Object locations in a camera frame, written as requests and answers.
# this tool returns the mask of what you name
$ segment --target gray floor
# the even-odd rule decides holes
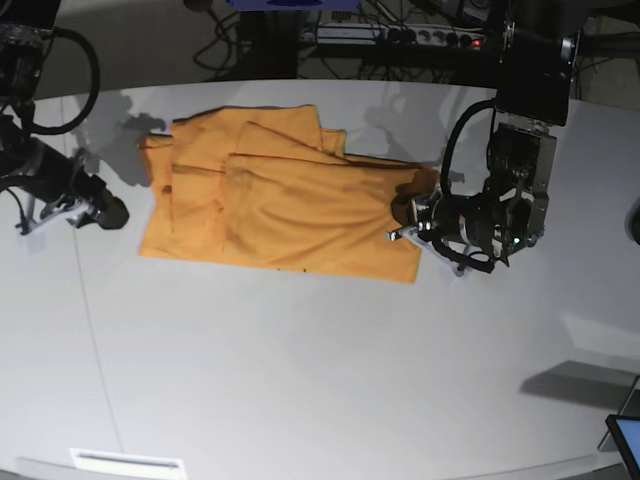
[[[423,22],[421,13],[412,13],[410,0],[386,0],[385,4],[397,15],[404,15],[407,23]],[[232,12],[222,0],[215,0],[215,9],[220,16]],[[325,20],[330,20],[330,14],[324,13]],[[182,0],[63,0],[59,25],[80,31],[94,44],[102,65],[103,90],[193,83],[211,77],[210,72],[194,65],[191,57],[211,41],[212,21],[204,14],[187,10]],[[606,21],[597,28],[612,33],[638,27]],[[219,65],[224,55],[220,44],[205,59]],[[587,59],[583,66],[599,60]],[[353,77],[358,70],[358,62],[353,60],[331,59],[328,63],[341,78]],[[86,91],[87,70],[79,50],[58,41],[46,65],[38,96]],[[317,59],[303,62],[300,73],[308,78],[334,78]],[[381,73],[372,76],[380,78]],[[423,74],[416,81],[432,81],[432,77]],[[581,84],[582,98],[586,101],[640,110],[640,79],[635,61],[613,60],[586,68]]]

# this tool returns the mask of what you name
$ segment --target white table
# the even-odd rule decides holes
[[[594,453],[606,410],[521,388],[567,360],[640,360],[640,247],[624,230],[640,197],[638,114],[572,105],[548,233],[491,276],[455,279],[428,255],[413,286],[136,256],[153,208],[136,127],[223,105],[315,104],[352,153],[435,162],[461,112],[490,95],[336,81],[103,94],[79,138],[105,158],[100,174],[131,221],[81,230],[77,246],[124,450],[238,480],[455,478]],[[78,108],[63,99],[65,120]],[[479,116],[463,134],[454,190],[481,185],[488,127]]]
[[[60,99],[36,120],[62,123]],[[64,137],[46,139],[63,150]],[[74,232],[55,225],[25,241],[18,208],[0,196],[0,469],[18,456],[70,463],[68,447],[120,449],[93,348]]]

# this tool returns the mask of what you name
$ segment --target orange fabric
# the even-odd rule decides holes
[[[225,108],[171,133],[141,145],[156,208],[140,255],[414,281],[420,250],[384,232],[398,188],[435,172],[345,155],[310,106]]]

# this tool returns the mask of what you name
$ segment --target folded cloth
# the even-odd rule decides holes
[[[141,146],[156,197],[141,255],[414,281],[420,250],[384,232],[397,192],[433,189],[434,171],[345,155],[308,106],[225,108],[171,133]]]

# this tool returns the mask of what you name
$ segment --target power strip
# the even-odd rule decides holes
[[[381,40],[398,45],[418,44],[480,51],[486,38],[478,30],[428,24],[411,24],[399,28],[361,23],[327,23],[318,28],[317,39],[312,31],[302,34],[302,41],[317,41],[319,44],[375,45]]]

